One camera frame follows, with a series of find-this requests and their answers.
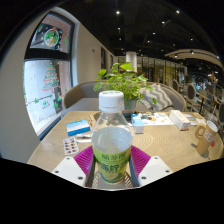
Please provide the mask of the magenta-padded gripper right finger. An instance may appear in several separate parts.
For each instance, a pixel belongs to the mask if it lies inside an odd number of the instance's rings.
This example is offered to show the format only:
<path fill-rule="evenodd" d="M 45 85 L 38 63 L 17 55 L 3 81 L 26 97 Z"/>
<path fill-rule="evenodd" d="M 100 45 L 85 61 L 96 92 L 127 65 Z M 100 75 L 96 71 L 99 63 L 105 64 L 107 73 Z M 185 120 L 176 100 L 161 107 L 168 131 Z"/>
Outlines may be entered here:
<path fill-rule="evenodd" d="M 173 173 L 159 156 L 149 156 L 135 146 L 131 147 L 129 167 L 134 187 L 148 185 Z"/>

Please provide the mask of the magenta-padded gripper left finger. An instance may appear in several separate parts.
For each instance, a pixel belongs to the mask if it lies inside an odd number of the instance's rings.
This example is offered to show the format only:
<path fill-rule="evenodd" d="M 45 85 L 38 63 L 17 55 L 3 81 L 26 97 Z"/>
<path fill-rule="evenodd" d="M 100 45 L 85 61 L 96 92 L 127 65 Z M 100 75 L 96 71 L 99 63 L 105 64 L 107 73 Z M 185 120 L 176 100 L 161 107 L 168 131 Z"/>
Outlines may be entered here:
<path fill-rule="evenodd" d="M 95 158 L 93 149 L 88 147 L 74 157 L 66 156 L 52 173 L 76 185 L 91 187 L 94 171 Z"/>

